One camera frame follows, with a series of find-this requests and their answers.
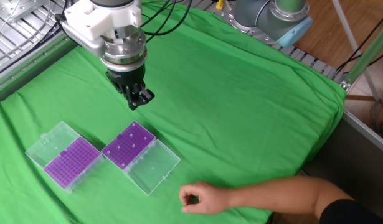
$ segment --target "green table cover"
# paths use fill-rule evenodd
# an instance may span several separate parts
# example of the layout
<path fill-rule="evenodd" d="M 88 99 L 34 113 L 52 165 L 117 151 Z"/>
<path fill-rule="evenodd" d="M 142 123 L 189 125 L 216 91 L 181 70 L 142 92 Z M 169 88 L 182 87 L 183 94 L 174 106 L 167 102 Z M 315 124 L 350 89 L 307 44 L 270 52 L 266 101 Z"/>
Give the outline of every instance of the green table cover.
<path fill-rule="evenodd" d="M 176 8 L 167 27 L 184 14 Z M 80 47 L 0 103 L 0 224 L 265 223 L 271 212 L 254 208 L 183 214 L 179 188 L 295 175 L 341 119 L 345 91 L 335 82 L 209 12 L 191 10 L 148 50 L 145 82 L 156 97 L 136 111 Z M 68 194 L 24 154 L 60 121 L 101 150 L 134 120 L 181 158 L 149 197 L 110 161 Z"/>

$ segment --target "purple grid insert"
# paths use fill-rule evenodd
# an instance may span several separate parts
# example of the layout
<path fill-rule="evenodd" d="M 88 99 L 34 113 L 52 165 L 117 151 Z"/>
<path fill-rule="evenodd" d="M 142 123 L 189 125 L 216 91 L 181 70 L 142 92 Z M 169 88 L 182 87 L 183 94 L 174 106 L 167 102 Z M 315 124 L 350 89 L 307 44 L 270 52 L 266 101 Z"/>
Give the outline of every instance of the purple grid insert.
<path fill-rule="evenodd" d="M 99 156 L 100 152 L 79 137 L 45 168 L 45 172 L 66 189 Z"/>
<path fill-rule="evenodd" d="M 133 122 L 114 141 L 109 143 L 102 153 L 123 170 L 154 139 L 155 136 L 149 131 L 137 122 Z"/>

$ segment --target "black sleeve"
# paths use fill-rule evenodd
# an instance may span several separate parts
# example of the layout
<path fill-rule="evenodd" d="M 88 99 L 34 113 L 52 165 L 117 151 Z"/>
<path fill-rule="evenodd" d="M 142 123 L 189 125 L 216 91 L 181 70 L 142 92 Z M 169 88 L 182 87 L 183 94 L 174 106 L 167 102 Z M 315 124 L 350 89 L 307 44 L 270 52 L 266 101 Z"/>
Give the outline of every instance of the black sleeve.
<path fill-rule="evenodd" d="M 329 204 L 324 209 L 320 224 L 383 224 L 383 219 L 358 202 L 343 199 Z"/>

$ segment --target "human arm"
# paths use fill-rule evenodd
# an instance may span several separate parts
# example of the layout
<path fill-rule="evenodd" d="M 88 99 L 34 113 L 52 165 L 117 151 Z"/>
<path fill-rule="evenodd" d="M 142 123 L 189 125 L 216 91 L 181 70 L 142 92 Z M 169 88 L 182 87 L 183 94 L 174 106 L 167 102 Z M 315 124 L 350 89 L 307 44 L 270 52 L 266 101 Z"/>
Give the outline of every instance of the human arm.
<path fill-rule="evenodd" d="M 192 195 L 197 196 L 200 203 L 192 204 Z M 179 196 L 186 213 L 217 214 L 229 208 L 252 207 L 279 213 L 314 213 L 317 218 L 330 203 L 352 200 L 337 186 L 311 177 L 275 179 L 236 189 L 198 182 L 183 185 Z"/>

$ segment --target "clear plastic box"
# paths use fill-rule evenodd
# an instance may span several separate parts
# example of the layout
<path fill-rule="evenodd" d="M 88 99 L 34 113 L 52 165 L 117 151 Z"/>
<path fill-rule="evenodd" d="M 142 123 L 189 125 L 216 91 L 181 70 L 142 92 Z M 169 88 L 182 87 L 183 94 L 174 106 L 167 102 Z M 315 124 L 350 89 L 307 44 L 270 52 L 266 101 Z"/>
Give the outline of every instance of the clear plastic box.
<path fill-rule="evenodd" d="M 60 122 L 25 154 L 60 187 L 71 193 L 104 157 L 64 122 Z"/>
<path fill-rule="evenodd" d="M 102 150 L 146 195 L 166 179 L 180 158 L 137 122 Z"/>

